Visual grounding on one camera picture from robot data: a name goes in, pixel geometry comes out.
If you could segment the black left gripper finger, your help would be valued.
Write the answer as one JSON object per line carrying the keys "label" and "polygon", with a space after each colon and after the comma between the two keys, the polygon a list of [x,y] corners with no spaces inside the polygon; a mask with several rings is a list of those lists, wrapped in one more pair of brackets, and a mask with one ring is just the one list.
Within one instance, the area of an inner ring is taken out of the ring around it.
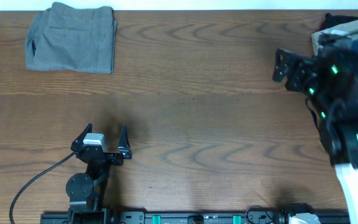
{"label": "black left gripper finger", "polygon": [[128,140],[126,125],[122,127],[121,135],[119,138],[118,149],[120,150],[121,154],[131,154],[131,147]]}
{"label": "black left gripper finger", "polygon": [[72,142],[72,147],[80,147],[83,145],[83,141],[88,133],[92,133],[92,124],[89,123],[85,129],[81,132],[81,134]]}

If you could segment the grey shorts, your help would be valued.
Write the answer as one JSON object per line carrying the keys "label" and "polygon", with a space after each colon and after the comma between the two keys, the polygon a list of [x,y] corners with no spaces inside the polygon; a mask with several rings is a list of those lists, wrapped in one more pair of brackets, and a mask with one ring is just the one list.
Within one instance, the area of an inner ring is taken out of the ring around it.
{"label": "grey shorts", "polygon": [[36,13],[25,38],[25,65],[42,72],[114,71],[117,20],[110,6],[75,9],[54,2]]}

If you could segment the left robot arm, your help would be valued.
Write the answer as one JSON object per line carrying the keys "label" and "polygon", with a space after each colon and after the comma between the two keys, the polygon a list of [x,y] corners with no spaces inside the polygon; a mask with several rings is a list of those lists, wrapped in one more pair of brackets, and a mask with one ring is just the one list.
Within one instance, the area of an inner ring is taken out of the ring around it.
{"label": "left robot arm", "polygon": [[103,208],[103,199],[111,166],[121,166],[125,160],[132,158],[126,125],[122,127],[117,148],[119,152],[108,152],[104,135],[93,133],[92,124],[88,124],[72,142],[71,150],[87,167],[85,172],[71,176],[66,184],[70,199],[69,224],[107,224],[114,221],[110,209]]}

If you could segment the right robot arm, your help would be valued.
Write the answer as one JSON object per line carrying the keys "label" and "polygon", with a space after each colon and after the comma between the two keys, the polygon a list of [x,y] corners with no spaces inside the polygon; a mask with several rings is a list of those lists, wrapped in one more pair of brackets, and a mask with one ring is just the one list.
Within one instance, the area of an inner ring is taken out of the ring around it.
{"label": "right robot arm", "polygon": [[303,57],[277,49],[272,79],[286,80],[286,90],[306,96],[345,196],[349,221],[358,223],[358,52],[332,49]]}

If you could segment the black garment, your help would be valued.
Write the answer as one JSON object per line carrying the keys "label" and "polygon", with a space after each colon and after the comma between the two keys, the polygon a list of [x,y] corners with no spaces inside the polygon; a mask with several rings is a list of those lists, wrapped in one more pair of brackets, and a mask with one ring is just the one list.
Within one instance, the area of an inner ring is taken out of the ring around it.
{"label": "black garment", "polygon": [[334,16],[331,13],[326,13],[324,17],[324,21],[321,23],[320,30],[329,29],[334,26],[338,26],[340,24],[345,24],[356,20],[358,20],[357,16],[343,16],[343,15]]}

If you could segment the khaki shorts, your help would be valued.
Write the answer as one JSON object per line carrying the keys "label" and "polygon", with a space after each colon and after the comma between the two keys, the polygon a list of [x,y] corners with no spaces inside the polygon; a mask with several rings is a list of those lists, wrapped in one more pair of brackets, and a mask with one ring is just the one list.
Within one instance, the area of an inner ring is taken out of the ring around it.
{"label": "khaki shorts", "polygon": [[329,45],[342,47],[351,45],[357,39],[358,20],[319,30],[311,35],[314,55],[318,55]]}

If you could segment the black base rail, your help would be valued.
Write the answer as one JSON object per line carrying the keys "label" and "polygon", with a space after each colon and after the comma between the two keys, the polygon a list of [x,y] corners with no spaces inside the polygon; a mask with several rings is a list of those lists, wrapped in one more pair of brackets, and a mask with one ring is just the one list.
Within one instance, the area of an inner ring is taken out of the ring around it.
{"label": "black base rail", "polygon": [[305,203],[290,204],[280,209],[253,205],[244,212],[100,212],[47,213],[40,216],[40,223],[113,223],[113,224],[248,224],[248,223],[321,223],[350,224],[344,210],[314,210]]}

